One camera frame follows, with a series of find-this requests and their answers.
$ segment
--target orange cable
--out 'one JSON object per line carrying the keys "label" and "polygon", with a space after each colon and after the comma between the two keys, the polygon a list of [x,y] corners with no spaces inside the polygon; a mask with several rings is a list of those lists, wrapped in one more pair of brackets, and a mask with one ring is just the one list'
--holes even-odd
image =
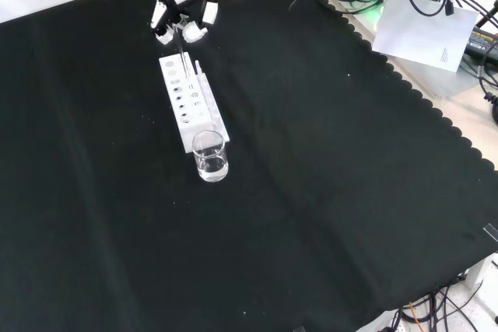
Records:
{"label": "orange cable", "polygon": [[415,315],[415,309],[413,309],[412,303],[410,302],[409,305],[410,305],[410,310],[412,311],[412,314],[413,314],[413,319],[415,319],[417,326],[419,326],[419,328],[420,328],[420,331],[423,332],[422,326],[420,325],[420,322],[417,319],[417,315]]}

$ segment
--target clear glass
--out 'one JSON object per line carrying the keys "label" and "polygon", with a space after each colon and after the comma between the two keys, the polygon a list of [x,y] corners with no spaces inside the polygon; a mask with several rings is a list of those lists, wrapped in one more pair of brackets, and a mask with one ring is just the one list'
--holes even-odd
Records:
{"label": "clear glass", "polygon": [[228,174],[225,139],[215,131],[201,131],[192,142],[199,176],[206,182],[219,182]]}

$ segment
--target black cloth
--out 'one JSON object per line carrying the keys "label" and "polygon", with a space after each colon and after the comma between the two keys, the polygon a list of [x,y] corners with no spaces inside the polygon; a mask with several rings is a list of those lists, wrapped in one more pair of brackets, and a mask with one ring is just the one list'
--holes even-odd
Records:
{"label": "black cloth", "polygon": [[187,46],[231,137],[213,185],[154,0],[0,26],[0,330],[354,331],[496,249],[493,165],[344,19],[219,3]]}

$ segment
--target black tablecloth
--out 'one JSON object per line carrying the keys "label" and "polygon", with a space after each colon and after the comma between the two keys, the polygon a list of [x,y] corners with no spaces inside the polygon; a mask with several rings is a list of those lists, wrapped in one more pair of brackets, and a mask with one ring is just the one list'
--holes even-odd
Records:
{"label": "black tablecloth", "polygon": [[213,185],[154,0],[0,26],[0,330],[354,331],[496,249],[493,165],[344,19],[219,3],[188,46],[232,139]]}

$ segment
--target water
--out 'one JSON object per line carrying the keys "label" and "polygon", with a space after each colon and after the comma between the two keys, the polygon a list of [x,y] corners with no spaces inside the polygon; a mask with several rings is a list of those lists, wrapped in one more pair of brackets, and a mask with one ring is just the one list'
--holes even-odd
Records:
{"label": "water", "polygon": [[197,170],[206,182],[219,182],[228,174],[228,162],[222,157],[203,159],[198,164]]}

